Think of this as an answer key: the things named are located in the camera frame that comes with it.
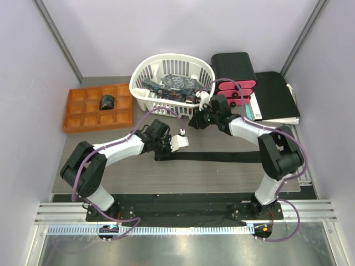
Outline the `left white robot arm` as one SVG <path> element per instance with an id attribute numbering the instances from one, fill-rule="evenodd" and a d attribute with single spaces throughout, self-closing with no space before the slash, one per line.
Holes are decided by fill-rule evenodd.
<path id="1" fill-rule="evenodd" d="M 101 185 L 105 169 L 120 160 L 150 151 L 157 155 L 170 152 L 170 140 L 170 127 L 155 119 L 142 130 L 115 141 L 98 145 L 82 141 L 67 159 L 60 176 L 79 196 L 97 206 L 104 220 L 112 221 L 118 216 L 119 204 Z"/>

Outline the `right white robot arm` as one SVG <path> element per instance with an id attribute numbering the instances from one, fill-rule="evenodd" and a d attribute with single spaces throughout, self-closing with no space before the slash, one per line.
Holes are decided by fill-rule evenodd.
<path id="1" fill-rule="evenodd" d="M 215 95 L 209 105 L 193 110 L 190 127 L 202 130 L 210 125 L 258 146 L 264 176 L 251 197 L 250 211 L 255 218 L 265 218 L 274 208 L 282 184 L 306 164 L 299 142 L 287 126 L 267 127 L 232 113 L 223 95 Z"/>

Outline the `black tie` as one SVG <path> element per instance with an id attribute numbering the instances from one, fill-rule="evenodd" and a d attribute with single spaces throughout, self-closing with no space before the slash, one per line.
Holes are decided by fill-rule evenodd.
<path id="1" fill-rule="evenodd" d="M 208 162 L 235 162 L 235 163 L 261 163 L 258 151 L 248 152 L 174 152 L 168 161 L 208 161 Z"/>

